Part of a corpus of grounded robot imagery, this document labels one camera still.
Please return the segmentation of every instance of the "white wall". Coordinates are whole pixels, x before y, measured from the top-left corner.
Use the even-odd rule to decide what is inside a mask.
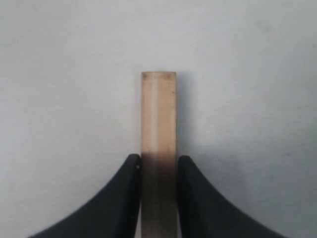
[[[315,0],[0,1],[0,237],[140,150],[140,72],[178,73],[178,150],[234,204],[317,235]]]

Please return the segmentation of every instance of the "wood grain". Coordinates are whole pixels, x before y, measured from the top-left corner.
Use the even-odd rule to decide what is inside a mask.
[[[176,73],[142,73],[142,238],[177,238]]]

